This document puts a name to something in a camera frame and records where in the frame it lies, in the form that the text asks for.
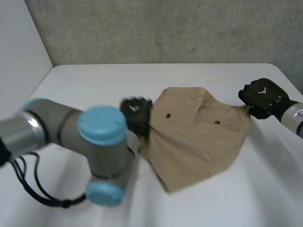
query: beige garment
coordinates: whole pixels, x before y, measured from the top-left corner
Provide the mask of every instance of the beige garment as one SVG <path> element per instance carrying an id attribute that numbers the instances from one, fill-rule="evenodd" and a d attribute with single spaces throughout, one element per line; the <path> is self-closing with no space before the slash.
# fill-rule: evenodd
<path id="1" fill-rule="evenodd" d="M 169 87 L 154 103 L 150 125 L 141 155 L 173 192 L 231 166 L 250 129 L 250 114 L 204 88 Z"/>

